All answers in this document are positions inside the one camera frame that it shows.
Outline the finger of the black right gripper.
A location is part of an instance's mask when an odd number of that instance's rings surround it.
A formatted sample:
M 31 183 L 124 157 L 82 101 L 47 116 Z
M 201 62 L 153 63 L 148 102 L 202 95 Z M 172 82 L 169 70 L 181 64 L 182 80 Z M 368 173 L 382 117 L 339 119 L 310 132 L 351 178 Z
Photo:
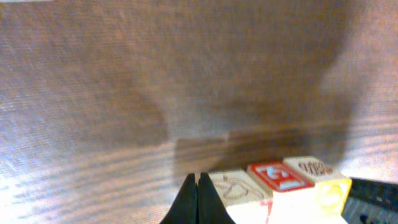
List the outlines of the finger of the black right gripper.
M 352 179 L 342 217 L 349 224 L 397 224 L 397 184 Z

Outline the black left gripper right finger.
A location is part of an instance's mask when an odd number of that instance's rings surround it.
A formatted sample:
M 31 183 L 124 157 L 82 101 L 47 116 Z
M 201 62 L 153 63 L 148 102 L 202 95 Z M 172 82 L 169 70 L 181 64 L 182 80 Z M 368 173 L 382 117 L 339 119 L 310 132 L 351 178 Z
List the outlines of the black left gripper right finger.
M 227 213 L 208 173 L 202 172 L 198 181 L 198 223 L 235 224 Z

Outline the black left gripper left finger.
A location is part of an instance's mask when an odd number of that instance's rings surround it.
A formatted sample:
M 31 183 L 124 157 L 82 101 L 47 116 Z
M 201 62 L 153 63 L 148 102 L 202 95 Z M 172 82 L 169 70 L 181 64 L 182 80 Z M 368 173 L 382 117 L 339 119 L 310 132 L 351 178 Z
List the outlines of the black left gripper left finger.
M 197 202 L 195 174 L 188 174 L 160 224 L 196 224 Z

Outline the green R wooden block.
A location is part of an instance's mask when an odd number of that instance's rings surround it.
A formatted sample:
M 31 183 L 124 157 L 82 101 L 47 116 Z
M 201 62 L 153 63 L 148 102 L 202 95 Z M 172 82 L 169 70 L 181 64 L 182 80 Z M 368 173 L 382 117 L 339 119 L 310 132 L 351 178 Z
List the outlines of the green R wooden block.
M 272 195 L 244 170 L 212 172 L 209 176 L 228 215 L 236 224 L 268 224 Z

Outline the yellow O wooden block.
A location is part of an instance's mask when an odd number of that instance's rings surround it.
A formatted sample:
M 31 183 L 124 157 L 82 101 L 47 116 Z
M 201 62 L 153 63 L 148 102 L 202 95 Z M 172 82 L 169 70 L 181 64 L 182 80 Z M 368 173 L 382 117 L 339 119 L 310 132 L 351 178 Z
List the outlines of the yellow O wooden block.
M 305 200 L 312 215 L 322 218 L 341 215 L 352 185 L 350 178 L 312 156 L 288 157 L 283 163 L 315 184 Z

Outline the red I wooden block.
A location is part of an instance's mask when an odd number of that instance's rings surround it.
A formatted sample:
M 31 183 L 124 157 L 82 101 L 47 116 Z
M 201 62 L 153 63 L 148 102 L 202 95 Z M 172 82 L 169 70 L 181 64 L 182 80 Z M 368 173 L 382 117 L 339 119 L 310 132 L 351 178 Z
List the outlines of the red I wooden block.
M 249 164 L 248 175 L 272 197 L 269 223 L 310 223 L 315 184 L 283 162 Z

